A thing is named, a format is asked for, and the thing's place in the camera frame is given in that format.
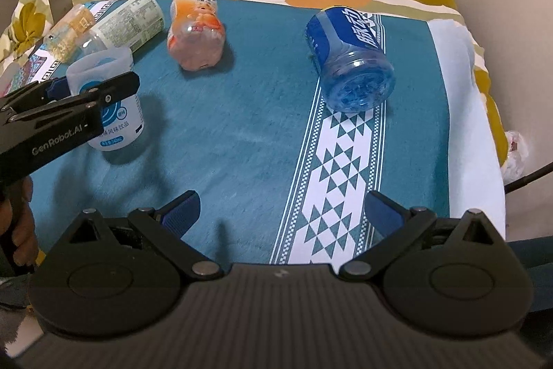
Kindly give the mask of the person's left hand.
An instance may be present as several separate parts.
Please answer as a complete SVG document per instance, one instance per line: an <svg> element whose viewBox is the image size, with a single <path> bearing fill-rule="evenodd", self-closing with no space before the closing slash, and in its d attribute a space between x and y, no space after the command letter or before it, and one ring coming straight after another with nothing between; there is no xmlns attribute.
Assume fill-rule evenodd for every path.
<svg viewBox="0 0 553 369"><path fill-rule="evenodd" d="M35 220L30 208L33 197L30 176L7 188L1 202L1 250L9 263L26 268L35 264L38 243Z"/></svg>

